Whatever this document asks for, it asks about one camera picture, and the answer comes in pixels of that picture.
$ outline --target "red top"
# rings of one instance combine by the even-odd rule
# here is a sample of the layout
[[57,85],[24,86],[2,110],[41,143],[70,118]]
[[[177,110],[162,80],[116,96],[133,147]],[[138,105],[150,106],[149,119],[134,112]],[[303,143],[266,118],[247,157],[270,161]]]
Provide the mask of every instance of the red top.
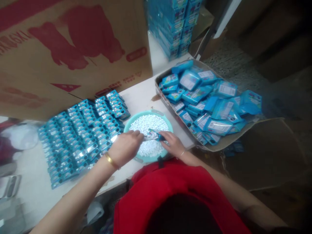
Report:
[[132,177],[133,186],[116,204],[114,234],[144,234],[154,211],[178,194],[194,196],[210,209],[220,230],[227,234],[251,233],[203,167],[191,167],[177,159],[143,167]]

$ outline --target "white table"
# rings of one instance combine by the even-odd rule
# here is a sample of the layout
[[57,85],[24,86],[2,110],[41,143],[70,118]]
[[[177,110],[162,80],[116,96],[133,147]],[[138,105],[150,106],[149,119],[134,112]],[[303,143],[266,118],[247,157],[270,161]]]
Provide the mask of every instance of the white table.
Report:
[[[158,73],[167,70],[180,61],[191,58],[191,56],[187,54],[179,59],[168,62],[161,47],[151,35],[149,35],[149,43],[154,76],[120,92],[120,95],[125,99],[131,115],[150,109],[156,109],[164,113],[171,122],[174,133],[180,137],[183,144],[189,149],[194,146],[193,140],[184,132],[161,100],[152,101],[151,99],[156,95],[154,80],[158,76]],[[52,190],[41,143],[33,149],[25,150],[23,155],[17,160],[17,165],[18,167],[15,174],[22,175],[17,197],[19,197],[23,203],[26,221],[25,230],[29,230],[33,228],[81,178],[76,181],[66,182]],[[127,178],[131,178],[132,175],[142,167],[142,164],[131,160],[123,166],[121,170],[113,174],[108,183],[101,188],[97,196],[125,182]]]

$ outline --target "red triangle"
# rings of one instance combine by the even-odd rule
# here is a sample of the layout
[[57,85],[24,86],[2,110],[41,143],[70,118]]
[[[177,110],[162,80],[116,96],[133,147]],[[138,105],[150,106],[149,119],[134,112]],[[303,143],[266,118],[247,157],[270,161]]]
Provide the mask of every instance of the red triangle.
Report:
[[138,77],[141,77],[141,74],[142,74],[142,71],[136,73]]
[[72,84],[70,84],[70,85],[69,84],[66,84],[66,85],[65,84],[52,84],[52,85],[54,85],[57,88],[63,89],[68,93],[70,93],[71,91],[73,91],[73,90],[75,90],[81,86],[81,85],[74,85],[74,84],[73,85]]

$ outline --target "dark hair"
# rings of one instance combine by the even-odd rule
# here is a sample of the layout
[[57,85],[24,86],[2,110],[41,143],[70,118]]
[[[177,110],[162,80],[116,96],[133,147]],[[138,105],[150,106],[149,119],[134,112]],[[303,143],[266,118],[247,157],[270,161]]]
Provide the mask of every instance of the dark hair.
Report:
[[210,209],[197,198],[177,194],[169,197],[152,214],[146,234],[222,233]]

